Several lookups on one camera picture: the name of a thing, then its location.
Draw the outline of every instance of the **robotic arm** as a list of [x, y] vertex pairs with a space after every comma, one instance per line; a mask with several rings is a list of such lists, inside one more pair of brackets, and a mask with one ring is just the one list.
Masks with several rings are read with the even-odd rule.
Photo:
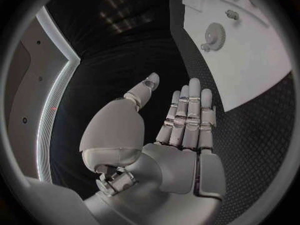
[[197, 78], [175, 91], [156, 142], [143, 146], [138, 111], [158, 85], [152, 73], [93, 117], [80, 142], [84, 164], [100, 174], [98, 196], [135, 223], [170, 224], [163, 217], [185, 207], [172, 224], [182, 224], [182, 216], [194, 217], [189, 224], [210, 224], [226, 192], [223, 165], [213, 154], [212, 92], [201, 91]]

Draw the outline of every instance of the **led light strip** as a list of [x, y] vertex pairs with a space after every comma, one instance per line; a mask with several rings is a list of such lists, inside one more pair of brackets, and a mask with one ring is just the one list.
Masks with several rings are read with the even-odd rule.
[[55, 46], [68, 59], [68, 62], [57, 76], [47, 96], [40, 115], [36, 136], [36, 165], [38, 178], [41, 181], [52, 183], [50, 170], [50, 140], [52, 127], [57, 108], [61, 102], [65, 89], [81, 60], [59, 31], [45, 7], [37, 13], [36, 18]]

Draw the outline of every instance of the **white panel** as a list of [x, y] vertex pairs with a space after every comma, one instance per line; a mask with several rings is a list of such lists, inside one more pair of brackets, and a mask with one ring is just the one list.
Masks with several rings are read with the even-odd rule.
[[[229, 19], [227, 10], [238, 12], [240, 19]], [[223, 25], [226, 41], [220, 50], [206, 52], [200, 47], [211, 23]], [[210, 69], [225, 112], [270, 89], [291, 70], [279, 36], [249, 0], [205, 0], [201, 12], [186, 6], [184, 29]]]

